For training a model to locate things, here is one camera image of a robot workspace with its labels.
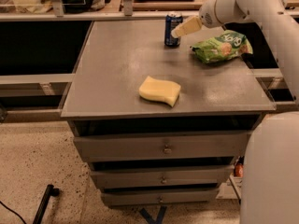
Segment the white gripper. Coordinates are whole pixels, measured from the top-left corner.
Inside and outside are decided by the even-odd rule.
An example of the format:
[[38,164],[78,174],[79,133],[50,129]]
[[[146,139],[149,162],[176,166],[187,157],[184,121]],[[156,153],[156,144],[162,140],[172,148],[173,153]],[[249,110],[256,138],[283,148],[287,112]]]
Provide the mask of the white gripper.
[[171,36],[179,38],[195,33],[202,28],[202,23],[207,28],[213,28],[239,20],[240,8],[236,0],[207,0],[199,9],[199,17],[188,17],[171,31]]

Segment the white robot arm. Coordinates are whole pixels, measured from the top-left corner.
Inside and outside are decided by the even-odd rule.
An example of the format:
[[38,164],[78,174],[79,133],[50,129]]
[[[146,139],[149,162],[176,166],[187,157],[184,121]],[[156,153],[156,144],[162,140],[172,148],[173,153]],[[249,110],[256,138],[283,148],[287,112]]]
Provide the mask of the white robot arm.
[[[199,21],[208,28],[254,22],[278,66],[253,74],[282,84],[297,107],[299,99],[299,24],[287,0],[206,0]],[[243,166],[240,224],[299,224],[299,112],[266,117],[251,133]]]

